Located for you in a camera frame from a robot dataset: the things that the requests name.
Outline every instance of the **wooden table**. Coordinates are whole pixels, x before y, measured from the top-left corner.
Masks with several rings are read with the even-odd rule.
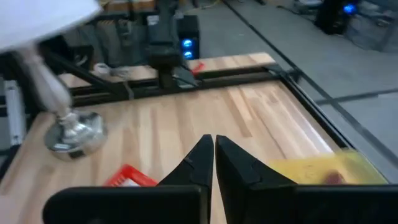
[[[200,62],[206,64],[207,70],[274,63],[268,55],[256,54],[192,61],[191,66]],[[71,82],[70,86],[78,86],[70,76],[63,78]],[[60,161],[50,154],[43,141],[53,116],[39,114],[1,182],[2,224],[42,223],[41,209],[52,194],[72,186],[103,185],[122,164],[130,164],[153,179],[161,180],[203,134],[225,135],[266,164],[273,159],[333,153],[337,148],[279,82],[79,109],[103,116],[109,129],[106,144],[96,154],[79,161]],[[211,222],[225,223],[215,174],[213,180]]]

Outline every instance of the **blue led light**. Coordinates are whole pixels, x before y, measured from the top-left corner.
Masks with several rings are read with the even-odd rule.
[[[190,39],[183,39],[182,40],[182,47],[191,47],[192,46],[192,40]]]
[[[345,13],[351,15],[355,13],[356,7],[354,4],[347,4],[346,6],[344,6],[343,10]]]
[[[184,52],[184,57],[185,57],[186,59],[191,59],[191,58],[193,57],[193,54],[192,54],[192,52],[190,52],[190,51]]]

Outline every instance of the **white lamp shade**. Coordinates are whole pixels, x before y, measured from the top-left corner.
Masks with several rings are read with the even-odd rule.
[[[95,0],[3,0],[0,52],[47,39],[101,12]]]

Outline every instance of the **wood grain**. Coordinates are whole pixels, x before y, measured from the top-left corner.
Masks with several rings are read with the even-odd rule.
[[[275,64],[275,60],[267,53],[254,53],[247,55],[236,55],[236,56],[225,56],[218,58],[201,58],[197,60],[188,61],[188,66],[191,69],[197,67],[200,63],[203,63],[203,69],[200,72],[209,72],[216,70],[226,70],[234,68],[249,68],[258,67],[264,65]],[[72,74],[59,75],[61,80],[67,84],[70,88],[83,87],[90,85],[84,80],[75,77]],[[156,78],[156,72],[149,66],[135,66],[130,67],[130,75],[127,77],[128,80],[145,80],[150,78]],[[110,82],[122,82],[124,81],[119,77],[100,77]]]
[[[332,153],[337,145],[298,105],[279,82],[266,82],[80,108],[101,114],[109,136],[96,154],[75,162],[45,148],[53,116],[41,113],[0,185],[1,200],[13,206],[5,220],[42,223],[52,194],[103,185],[122,164],[161,180],[203,134],[225,135],[264,163]],[[211,222],[226,223],[215,173],[213,180]]]

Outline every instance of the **gray floor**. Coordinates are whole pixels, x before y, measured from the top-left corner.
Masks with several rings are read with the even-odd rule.
[[[203,4],[211,1],[199,0]],[[398,54],[362,50],[342,37],[325,35],[309,21],[277,9],[272,3],[260,6],[254,0],[245,0],[244,3],[229,1],[332,97],[398,88]],[[288,0],[275,2],[280,4]],[[195,13],[200,18],[202,57],[268,52],[283,68],[290,68],[223,4]],[[300,85],[314,100],[323,99],[307,82],[301,81]],[[395,147],[398,143],[397,100],[397,95],[387,95],[341,105],[398,155]],[[395,175],[397,167],[358,134],[334,108],[329,105],[321,108],[391,182],[398,182],[398,175]]]

